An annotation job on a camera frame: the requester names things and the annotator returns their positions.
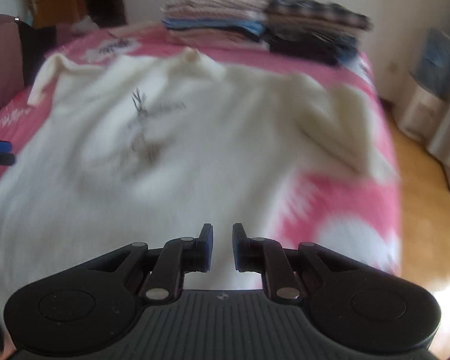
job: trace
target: blue folded shirt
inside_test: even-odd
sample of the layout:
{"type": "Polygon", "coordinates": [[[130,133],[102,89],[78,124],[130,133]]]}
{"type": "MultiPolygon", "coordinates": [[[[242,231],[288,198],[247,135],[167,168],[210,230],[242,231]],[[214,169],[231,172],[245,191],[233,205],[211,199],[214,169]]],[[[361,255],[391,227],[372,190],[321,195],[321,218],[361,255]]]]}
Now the blue folded shirt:
{"type": "Polygon", "coordinates": [[[187,28],[230,28],[230,27],[240,27],[250,33],[262,36],[265,32],[265,26],[259,21],[250,20],[209,20],[209,19],[198,19],[198,20],[181,20],[181,19],[165,19],[163,24],[166,28],[170,30],[184,30],[187,28]]]}

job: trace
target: wooden floor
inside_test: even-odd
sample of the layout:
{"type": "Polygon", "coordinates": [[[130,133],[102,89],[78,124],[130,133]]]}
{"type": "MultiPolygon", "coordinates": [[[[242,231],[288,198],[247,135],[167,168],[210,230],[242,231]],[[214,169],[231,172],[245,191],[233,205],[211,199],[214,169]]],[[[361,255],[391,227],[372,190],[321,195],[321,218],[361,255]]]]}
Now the wooden floor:
{"type": "Polygon", "coordinates": [[[402,176],[403,278],[432,292],[442,323],[431,351],[450,357],[450,192],[439,162],[389,117],[402,176]]]}

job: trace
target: pink bedspread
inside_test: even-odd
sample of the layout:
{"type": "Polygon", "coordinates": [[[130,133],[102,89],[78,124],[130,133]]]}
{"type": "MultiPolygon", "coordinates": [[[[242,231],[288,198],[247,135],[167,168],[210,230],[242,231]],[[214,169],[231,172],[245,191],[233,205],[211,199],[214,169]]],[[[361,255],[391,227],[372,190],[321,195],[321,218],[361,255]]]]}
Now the pink bedspread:
{"type": "MultiPolygon", "coordinates": [[[[58,51],[80,64],[106,65],[119,54],[172,56],[183,50],[182,46],[166,43],[165,38],[162,27],[137,31],[125,38],[116,38],[101,30],[58,51]]],[[[396,167],[390,132],[365,55],[361,55],[350,67],[333,68],[261,50],[202,48],[200,51],[219,62],[244,64],[277,73],[302,72],[325,87],[346,83],[363,90],[378,115],[376,145],[396,167]]],[[[48,91],[50,94],[53,92],[53,85],[48,91]]],[[[51,108],[51,95],[39,107],[27,106],[28,93],[20,93],[0,111],[0,139],[10,140],[15,153],[19,153],[32,138],[51,108]]],[[[0,168],[0,177],[4,171],[0,168]]],[[[399,271],[397,183],[383,185],[373,180],[343,181],[328,175],[297,171],[290,180],[280,211],[280,234],[276,236],[284,246],[296,247],[300,242],[312,241],[346,254],[347,242],[354,250],[359,243],[363,245],[361,260],[373,261],[374,266],[387,271],[399,271]]]]}

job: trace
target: stack of folded clothes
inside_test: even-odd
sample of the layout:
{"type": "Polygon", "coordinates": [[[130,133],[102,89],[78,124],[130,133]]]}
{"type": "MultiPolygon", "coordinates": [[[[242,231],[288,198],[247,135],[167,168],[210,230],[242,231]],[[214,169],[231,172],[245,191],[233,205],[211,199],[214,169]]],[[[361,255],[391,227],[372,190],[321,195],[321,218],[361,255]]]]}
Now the stack of folded clothes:
{"type": "Polygon", "coordinates": [[[272,0],[266,14],[271,52],[332,66],[356,57],[360,36],[372,28],[364,15],[314,0],[272,0]]]}
{"type": "Polygon", "coordinates": [[[263,47],[271,0],[176,0],[162,8],[170,41],[193,47],[263,47]]]}

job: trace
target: plaid shirt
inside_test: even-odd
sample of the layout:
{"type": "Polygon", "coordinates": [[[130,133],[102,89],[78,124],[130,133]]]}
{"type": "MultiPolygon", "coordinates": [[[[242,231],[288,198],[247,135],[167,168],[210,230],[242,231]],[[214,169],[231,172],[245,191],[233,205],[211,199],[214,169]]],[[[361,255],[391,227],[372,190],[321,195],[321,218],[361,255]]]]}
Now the plaid shirt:
{"type": "Polygon", "coordinates": [[[372,29],[369,17],[349,11],[339,4],[322,4],[315,0],[272,0],[267,13],[324,20],[365,31],[372,29]]]}

